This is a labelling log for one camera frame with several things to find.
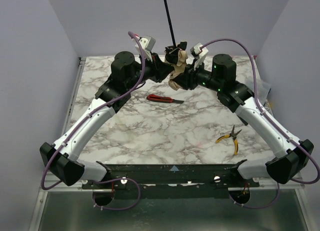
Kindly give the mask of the beige folding umbrella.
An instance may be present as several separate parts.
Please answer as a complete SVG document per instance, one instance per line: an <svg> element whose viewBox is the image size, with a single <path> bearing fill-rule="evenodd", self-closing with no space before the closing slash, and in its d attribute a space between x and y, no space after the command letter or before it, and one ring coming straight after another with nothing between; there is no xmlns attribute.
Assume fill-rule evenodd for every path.
<svg viewBox="0 0 320 231"><path fill-rule="evenodd" d="M177 78L179 75L182 75L187 66L187 59L188 59L188 54L186 52L187 42L186 41L181 41L180 43L176 42L172 20L170 16L170 11L168 7L168 2L167 0L163 0L163 2L164 2L167 21L168 21L170 36L172 40L172 45L165 47L164 62L173 67L173 71L169 75L168 85L173 90L177 91L178 89L182 89L182 86L179 85L176 81L174 81L174 79Z"/></svg>

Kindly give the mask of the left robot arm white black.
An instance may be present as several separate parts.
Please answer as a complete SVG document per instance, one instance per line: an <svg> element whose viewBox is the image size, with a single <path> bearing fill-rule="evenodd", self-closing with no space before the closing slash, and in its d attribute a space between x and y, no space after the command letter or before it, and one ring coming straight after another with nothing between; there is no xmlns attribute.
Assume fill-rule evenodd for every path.
<svg viewBox="0 0 320 231"><path fill-rule="evenodd" d="M135 60L129 51L121 51L110 64L110 76L99 87L87 110L73 126L52 144L43 143L39 149L45 171L51 171L67 186L80 180L100 182L107 174L102 163L79 159L86 144L99 128L112 118L130 99L129 92L146 80L162 82L174 68L156 53L151 59Z"/></svg>

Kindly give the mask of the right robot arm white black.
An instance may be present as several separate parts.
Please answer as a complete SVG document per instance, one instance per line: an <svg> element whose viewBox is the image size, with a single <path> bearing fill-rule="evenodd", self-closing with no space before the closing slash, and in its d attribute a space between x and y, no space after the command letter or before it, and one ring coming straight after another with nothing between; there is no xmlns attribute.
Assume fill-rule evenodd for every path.
<svg viewBox="0 0 320 231"><path fill-rule="evenodd" d="M183 73L173 78L181 89L193 90L197 86L217 92L218 100L235 113L244 124L249 124L268 144L272 157L253 161L241 161L237 172L245 179L272 178L286 184L309 160L314 145L308 139L302 141L286 130L263 105L255 100L254 93L236 80L237 64L228 54L217 54L212 59L212 70L201 64L188 64Z"/></svg>

